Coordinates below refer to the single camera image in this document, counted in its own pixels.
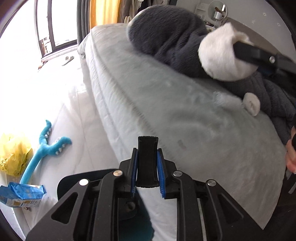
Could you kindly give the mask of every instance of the metal bolt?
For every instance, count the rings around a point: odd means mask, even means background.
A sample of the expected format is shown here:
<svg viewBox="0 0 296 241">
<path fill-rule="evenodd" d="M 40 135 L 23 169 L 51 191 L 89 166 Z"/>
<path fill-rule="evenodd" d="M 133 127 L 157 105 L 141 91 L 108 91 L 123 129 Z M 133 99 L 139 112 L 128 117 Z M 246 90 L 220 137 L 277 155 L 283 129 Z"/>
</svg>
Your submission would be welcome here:
<svg viewBox="0 0 296 241">
<path fill-rule="evenodd" d="M 180 176 L 183 175 L 183 172 L 181 172 L 181 171 L 174 171 L 174 172 L 173 172 L 173 175 L 174 175 L 175 177 L 180 177 Z"/>
<path fill-rule="evenodd" d="M 81 179 L 80 181 L 79 181 L 79 185 L 80 186 L 85 186 L 85 185 L 87 185 L 89 183 L 89 181 L 87 180 L 87 179 Z"/>
<path fill-rule="evenodd" d="M 210 187 L 214 187 L 216 186 L 216 181 L 215 180 L 208 180 L 207 184 L 210 186 Z"/>
<path fill-rule="evenodd" d="M 120 177 L 123 174 L 123 172 L 121 170 L 116 170 L 113 172 L 113 175 L 116 177 Z"/>
<path fill-rule="evenodd" d="M 270 56 L 269 62 L 271 62 L 272 64 L 274 64 L 275 61 L 276 61 L 276 58 L 274 56 Z"/>
</svg>

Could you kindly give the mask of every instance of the mattress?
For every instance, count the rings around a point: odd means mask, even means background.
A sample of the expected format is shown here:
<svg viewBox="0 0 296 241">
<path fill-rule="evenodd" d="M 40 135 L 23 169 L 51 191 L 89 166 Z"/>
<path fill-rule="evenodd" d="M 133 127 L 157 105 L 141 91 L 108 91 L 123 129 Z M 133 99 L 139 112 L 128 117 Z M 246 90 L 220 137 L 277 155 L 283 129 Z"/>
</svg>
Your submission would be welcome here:
<svg viewBox="0 0 296 241">
<path fill-rule="evenodd" d="M 193 179 L 215 179 L 264 228 L 277 204 L 285 148 L 260 112 L 229 111 L 213 101 L 229 94 L 214 80 L 191 79 L 133 49 L 126 25 L 94 27 L 78 47 L 118 161 L 129 159 L 138 136 L 158 136 L 164 157 Z M 155 230 L 153 240 L 176 240 L 176 200 L 159 188 L 138 188 Z"/>
</svg>

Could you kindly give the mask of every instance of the sliding glass door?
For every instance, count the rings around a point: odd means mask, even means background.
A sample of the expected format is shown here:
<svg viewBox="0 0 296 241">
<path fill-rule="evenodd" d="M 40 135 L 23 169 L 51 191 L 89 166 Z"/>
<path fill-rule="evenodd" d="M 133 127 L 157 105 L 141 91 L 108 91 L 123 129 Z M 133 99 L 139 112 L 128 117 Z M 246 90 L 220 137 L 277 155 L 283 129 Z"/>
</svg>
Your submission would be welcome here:
<svg viewBox="0 0 296 241">
<path fill-rule="evenodd" d="M 36 0 L 35 16 L 43 57 L 77 44 L 77 0 Z"/>
</svg>

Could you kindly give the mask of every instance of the fitted sheet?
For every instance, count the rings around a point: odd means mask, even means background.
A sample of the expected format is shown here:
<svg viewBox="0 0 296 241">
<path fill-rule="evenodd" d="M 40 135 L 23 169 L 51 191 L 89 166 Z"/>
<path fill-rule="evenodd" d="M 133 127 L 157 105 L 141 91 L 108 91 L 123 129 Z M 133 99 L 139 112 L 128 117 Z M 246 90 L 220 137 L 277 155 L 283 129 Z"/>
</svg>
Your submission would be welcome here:
<svg viewBox="0 0 296 241">
<path fill-rule="evenodd" d="M 137 52 L 125 24 L 94 27 L 78 47 L 85 80 L 118 161 L 129 159 L 138 136 L 158 136 L 165 159 L 193 179 L 215 179 L 264 228 L 277 204 L 285 148 L 269 117 L 229 111 L 213 101 L 229 94 L 214 80 L 191 79 Z M 176 240 L 176 200 L 159 188 L 138 191 L 155 230 Z"/>
</svg>

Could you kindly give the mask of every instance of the dark gray blanket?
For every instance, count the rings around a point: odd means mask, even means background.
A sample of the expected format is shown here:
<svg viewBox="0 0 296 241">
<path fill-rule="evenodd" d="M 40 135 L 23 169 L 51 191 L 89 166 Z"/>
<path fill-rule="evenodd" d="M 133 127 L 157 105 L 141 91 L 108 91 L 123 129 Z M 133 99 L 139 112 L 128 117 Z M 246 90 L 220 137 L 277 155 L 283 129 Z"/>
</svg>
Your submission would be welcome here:
<svg viewBox="0 0 296 241">
<path fill-rule="evenodd" d="M 198 57 L 200 42 L 206 34 L 205 24 L 197 15 L 175 6 L 148 8 L 128 26 L 128 38 L 136 49 L 193 78 L 209 78 Z M 247 92 L 257 95 L 261 110 L 270 117 L 286 144 L 296 113 L 295 98 L 259 72 L 244 80 L 219 83 L 241 98 Z"/>
</svg>

